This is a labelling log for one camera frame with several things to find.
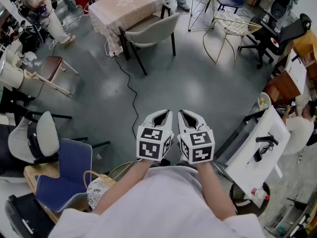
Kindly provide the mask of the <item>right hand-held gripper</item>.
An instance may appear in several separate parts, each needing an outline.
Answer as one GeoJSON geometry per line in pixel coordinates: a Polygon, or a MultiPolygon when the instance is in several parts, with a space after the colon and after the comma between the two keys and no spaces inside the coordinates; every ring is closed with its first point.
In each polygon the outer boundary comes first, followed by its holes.
{"type": "Polygon", "coordinates": [[[177,113],[180,151],[189,164],[210,162],[214,154],[213,131],[204,118],[189,110],[177,113]]]}

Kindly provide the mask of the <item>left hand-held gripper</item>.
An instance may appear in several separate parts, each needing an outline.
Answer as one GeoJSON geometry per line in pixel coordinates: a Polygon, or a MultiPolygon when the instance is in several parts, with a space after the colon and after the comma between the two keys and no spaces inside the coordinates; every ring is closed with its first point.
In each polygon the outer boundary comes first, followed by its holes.
{"type": "Polygon", "coordinates": [[[161,161],[170,150],[174,133],[172,132],[173,112],[165,109],[146,117],[139,126],[136,140],[136,156],[139,159],[161,161]]]}

